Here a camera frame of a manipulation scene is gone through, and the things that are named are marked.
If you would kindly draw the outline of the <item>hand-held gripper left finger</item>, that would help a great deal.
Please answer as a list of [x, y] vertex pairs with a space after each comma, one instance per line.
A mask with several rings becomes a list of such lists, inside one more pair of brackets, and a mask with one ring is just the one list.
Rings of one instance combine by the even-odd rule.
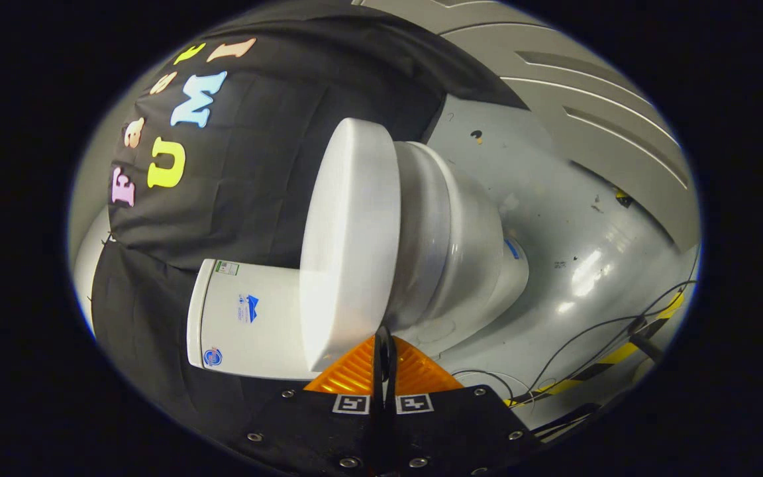
[[239, 453], [288, 475], [362, 474], [385, 425], [385, 335], [373, 335], [302, 389], [284, 390], [239, 432]]

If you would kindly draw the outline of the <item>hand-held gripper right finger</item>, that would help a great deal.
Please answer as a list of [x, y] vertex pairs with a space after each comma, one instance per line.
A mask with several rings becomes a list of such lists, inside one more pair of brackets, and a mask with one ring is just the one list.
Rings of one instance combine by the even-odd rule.
[[382, 475], [494, 476], [542, 449], [490, 386], [463, 386], [397, 337], [385, 353]]

